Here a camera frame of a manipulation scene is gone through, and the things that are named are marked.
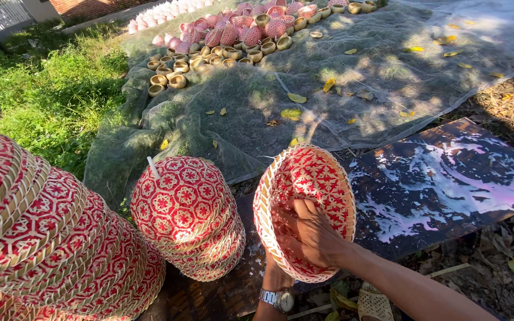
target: wristwatch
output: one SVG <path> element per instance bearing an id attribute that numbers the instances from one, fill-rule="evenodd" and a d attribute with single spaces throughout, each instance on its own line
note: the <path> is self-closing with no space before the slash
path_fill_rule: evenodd
<path id="1" fill-rule="evenodd" d="M 295 299 L 289 289 L 284 289 L 279 292 L 271 292 L 261 289 L 259 300 L 273 305 L 282 313 L 289 312 L 292 309 L 293 304 L 295 304 Z"/>

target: wooden board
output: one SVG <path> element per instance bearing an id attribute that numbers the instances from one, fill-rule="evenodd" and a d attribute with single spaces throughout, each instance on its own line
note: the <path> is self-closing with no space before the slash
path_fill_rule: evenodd
<path id="1" fill-rule="evenodd" d="M 386 145 L 342 165 L 356 195 L 355 242 L 396 259 L 514 215 L 514 149 L 467 118 Z M 138 320 L 227 320 L 253 312 L 265 254 L 253 226 L 253 195 L 237 200 L 247 232 L 243 259 L 212 282 L 171 265 Z M 330 280 L 345 276 L 341 271 Z M 296 283 L 307 292 L 322 283 Z"/>

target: stack of baskets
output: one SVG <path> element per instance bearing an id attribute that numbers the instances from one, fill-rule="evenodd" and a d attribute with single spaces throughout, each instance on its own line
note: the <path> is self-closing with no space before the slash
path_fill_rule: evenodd
<path id="1" fill-rule="evenodd" d="M 222 173 L 194 157 L 169 157 L 140 177 L 130 204 L 148 241 L 186 276 L 221 278 L 239 262 L 245 229 Z"/>
<path id="2" fill-rule="evenodd" d="M 165 273 L 97 193 L 0 135 L 0 320 L 130 320 Z"/>
<path id="3" fill-rule="evenodd" d="M 356 228 L 354 195 L 346 172 L 332 155 L 316 146 L 300 144 L 275 158 L 259 182 L 253 199 L 253 220 L 257 232 L 277 264 L 291 277 L 308 283 L 330 279 L 336 268 L 323 268 L 298 257 L 285 235 L 296 235 L 283 223 L 287 204 L 293 199 L 310 199 L 324 213 L 331 227 L 352 242 Z"/>

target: dirt ground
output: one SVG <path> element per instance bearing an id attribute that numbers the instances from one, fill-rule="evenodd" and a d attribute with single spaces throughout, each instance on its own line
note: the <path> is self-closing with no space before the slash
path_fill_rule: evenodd
<path id="1" fill-rule="evenodd" d="M 444 122 L 468 117 L 514 147 L 514 78 L 469 98 L 459 108 L 439 117 L 422 130 L 434 128 Z M 344 150 L 333 153 L 337 158 L 357 157 L 370 149 Z M 233 185 L 238 197 L 252 193 L 259 178 Z M 481 304 L 503 319 L 514 318 L 514 274 L 507 261 L 514 257 L 514 216 L 488 226 L 477 233 L 460 237 L 440 246 L 404 257 L 397 262 L 422 274 L 469 263 L 471 266 L 437 276 L 434 280 L 445 284 Z M 361 280 L 353 276 L 333 286 L 348 289 L 348 297 L 357 296 Z M 330 286 L 325 286 L 296 298 L 294 313 L 330 303 Z M 394 307 L 395 319 L 401 320 Z M 339 309 L 340 320 L 358 320 L 355 312 Z M 332 312 L 326 309 L 296 320 L 322 321 Z"/>

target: green grass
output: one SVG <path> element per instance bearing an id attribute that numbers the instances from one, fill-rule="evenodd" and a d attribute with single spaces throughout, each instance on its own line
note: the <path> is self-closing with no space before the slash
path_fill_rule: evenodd
<path id="1" fill-rule="evenodd" d="M 127 57 L 114 23 L 74 35 L 56 25 L 16 34 L 12 54 L 0 53 L 0 133 L 82 180 L 104 113 L 125 100 Z"/>

